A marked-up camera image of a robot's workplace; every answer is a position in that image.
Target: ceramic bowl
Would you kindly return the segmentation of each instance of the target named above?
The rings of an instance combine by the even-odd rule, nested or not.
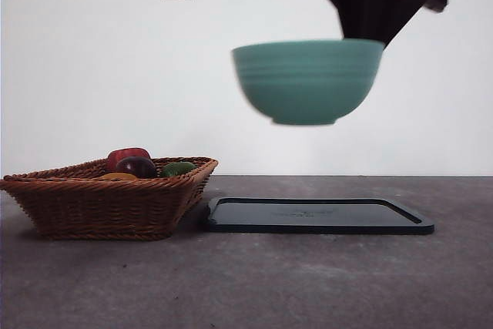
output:
[[[233,50],[241,88],[275,123],[333,124],[373,85],[384,44],[366,39],[269,42]]]

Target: tray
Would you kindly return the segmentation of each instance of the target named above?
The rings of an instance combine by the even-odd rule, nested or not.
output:
[[[206,229],[238,233],[429,234],[432,221],[390,200],[215,198]]]

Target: basket rim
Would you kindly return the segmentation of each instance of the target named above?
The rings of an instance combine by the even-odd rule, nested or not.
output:
[[[152,179],[121,179],[121,180],[116,180],[116,179],[100,179],[98,177],[67,177],[67,176],[50,176],[50,177],[38,177],[41,176],[43,173],[51,172],[51,171],[70,171],[73,169],[76,169],[78,167],[82,166],[97,166],[99,164],[102,164],[106,161],[106,158],[104,159],[95,159],[93,161],[88,161],[84,163],[78,163],[75,165],[70,165],[70,166],[64,166],[64,167],[59,167],[55,169],[50,169],[50,170],[39,170],[39,171],[33,171],[30,173],[22,173],[22,174],[13,174],[13,175],[5,175],[3,179],[0,180],[0,189],[2,188],[2,184],[6,183],[12,183],[12,182],[20,182],[20,183],[92,183],[92,184],[106,184],[106,183],[118,183],[118,184],[123,184],[123,183],[131,183],[131,184],[151,184],[151,183],[175,183],[179,180],[188,180],[190,178],[193,178],[195,175],[203,172],[204,170],[209,169],[212,167],[214,169],[218,164],[219,161],[217,159],[213,159],[210,157],[204,157],[204,156],[194,156],[194,157],[156,157],[152,158],[151,160],[153,162],[155,161],[177,161],[177,160],[205,160],[206,162],[197,168],[195,168],[192,171],[189,171],[188,173],[184,173],[183,175],[178,175],[178,176],[170,176],[170,177],[155,177]]]

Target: wicker basket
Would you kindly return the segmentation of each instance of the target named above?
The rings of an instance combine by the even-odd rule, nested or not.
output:
[[[138,180],[96,179],[105,159],[55,170],[5,176],[7,191],[49,239],[159,240],[173,233],[182,215],[202,198],[218,162],[206,157],[153,159],[158,169],[189,161],[185,175]]]

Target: red apple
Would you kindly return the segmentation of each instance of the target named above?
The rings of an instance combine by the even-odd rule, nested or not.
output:
[[[157,176],[156,165],[149,158],[125,157],[116,164],[117,173],[131,173],[139,179],[153,179]]]
[[[114,173],[116,170],[116,164],[120,160],[131,156],[144,157],[149,159],[151,158],[149,153],[142,148],[125,148],[113,150],[106,159],[106,171]]]

